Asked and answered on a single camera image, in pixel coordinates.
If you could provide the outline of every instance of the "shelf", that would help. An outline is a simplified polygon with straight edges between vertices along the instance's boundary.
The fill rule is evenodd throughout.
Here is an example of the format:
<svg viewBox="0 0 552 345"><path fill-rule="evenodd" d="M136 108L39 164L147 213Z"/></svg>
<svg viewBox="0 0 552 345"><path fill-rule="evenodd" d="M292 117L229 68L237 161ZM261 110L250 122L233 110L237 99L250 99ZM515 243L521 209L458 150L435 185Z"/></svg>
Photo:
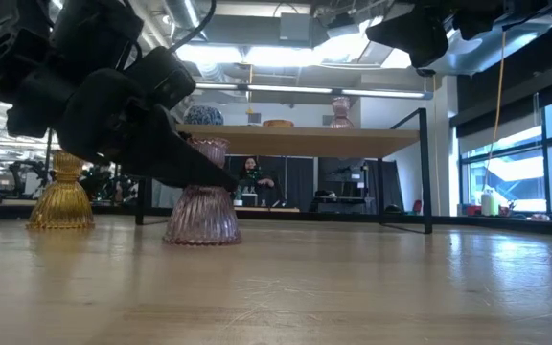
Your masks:
<svg viewBox="0 0 552 345"><path fill-rule="evenodd" d="M230 142L228 153L382 158L419 141L418 130L177 125L197 138Z"/></svg>

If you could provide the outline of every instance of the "pink vase on shelf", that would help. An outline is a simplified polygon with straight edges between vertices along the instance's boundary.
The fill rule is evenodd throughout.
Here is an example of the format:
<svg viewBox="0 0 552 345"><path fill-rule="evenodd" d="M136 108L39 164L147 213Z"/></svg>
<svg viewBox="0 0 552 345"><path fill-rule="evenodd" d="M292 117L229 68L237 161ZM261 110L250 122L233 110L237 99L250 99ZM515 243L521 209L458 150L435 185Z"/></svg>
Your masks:
<svg viewBox="0 0 552 345"><path fill-rule="evenodd" d="M219 138L192 138L189 143L219 167L224 166L228 141ZM163 242L189 246L242 242L238 218L229 193L222 187L185 188L173 208Z"/></svg>
<svg viewBox="0 0 552 345"><path fill-rule="evenodd" d="M333 120L331 128L355 128L349 120L351 100L348 97L335 97L332 100Z"/></svg>

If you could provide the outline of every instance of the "ribbed glass vase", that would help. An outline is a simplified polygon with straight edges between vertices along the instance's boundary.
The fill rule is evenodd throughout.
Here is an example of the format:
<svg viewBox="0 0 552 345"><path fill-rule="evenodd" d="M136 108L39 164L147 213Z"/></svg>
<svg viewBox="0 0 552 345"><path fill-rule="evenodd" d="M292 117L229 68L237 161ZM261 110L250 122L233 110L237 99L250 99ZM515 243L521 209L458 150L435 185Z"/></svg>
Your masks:
<svg viewBox="0 0 552 345"><path fill-rule="evenodd" d="M48 186L37 201L27 228L35 231L93 228L91 204L77 181L82 161L67 152L58 151L54 163L57 181Z"/></svg>
<svg viewBox="0 0 552 345"><path fill-rule="evenodd" d="M219 138L189 139L193 147L219 167L229 142ZM188 186L173 208L163 242L177 245L228 245L242 241L229 193L222 187Z"/></svg>
<svg viewBox="0 0 552 345"><path fill-rule="evenodd" d="M332 100L333 120L331 128L355 128L349 120L351 100L348 97L335 97Z"/></svg>

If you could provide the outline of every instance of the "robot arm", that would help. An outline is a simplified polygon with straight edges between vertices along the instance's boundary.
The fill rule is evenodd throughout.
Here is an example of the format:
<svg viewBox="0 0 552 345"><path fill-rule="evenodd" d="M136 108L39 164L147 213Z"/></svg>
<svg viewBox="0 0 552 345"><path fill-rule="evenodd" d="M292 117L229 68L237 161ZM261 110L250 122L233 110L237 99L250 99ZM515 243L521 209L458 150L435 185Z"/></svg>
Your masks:
<svg viewBox="0 0 552 345"><path fill-rule="evenodd" d="M552 15L552 0L395 0L414 5L409 13L385 20L366 33L371 41L410 54L423 69L449 48L446 27L471 40L493 28L508 30L528 20Z"/></svg>
<svg viewBox="0 0 552 345"><path fill-rule="evenodd" d="M143 22L118 0L67 1L53 30L44 0L0 0L0 101L11 135L43 137L98 164L166 185L237 182L176 132L169 110L195 89L177 57L158 47L127 69Z"/></svg>

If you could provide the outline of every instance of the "white bottle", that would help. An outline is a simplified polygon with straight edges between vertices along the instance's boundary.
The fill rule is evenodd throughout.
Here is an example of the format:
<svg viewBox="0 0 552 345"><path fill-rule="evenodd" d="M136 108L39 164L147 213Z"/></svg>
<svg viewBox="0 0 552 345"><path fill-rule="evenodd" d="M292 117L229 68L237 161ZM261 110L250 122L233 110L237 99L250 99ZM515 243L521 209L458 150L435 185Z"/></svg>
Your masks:
<svg viewBox="0 0 552 345"><path fill-rule="evenodd" d="M480 213L483 216L490 216L492 214L493 198L494 198L494 190L491 187L488 187L480 197Z"/></svg>

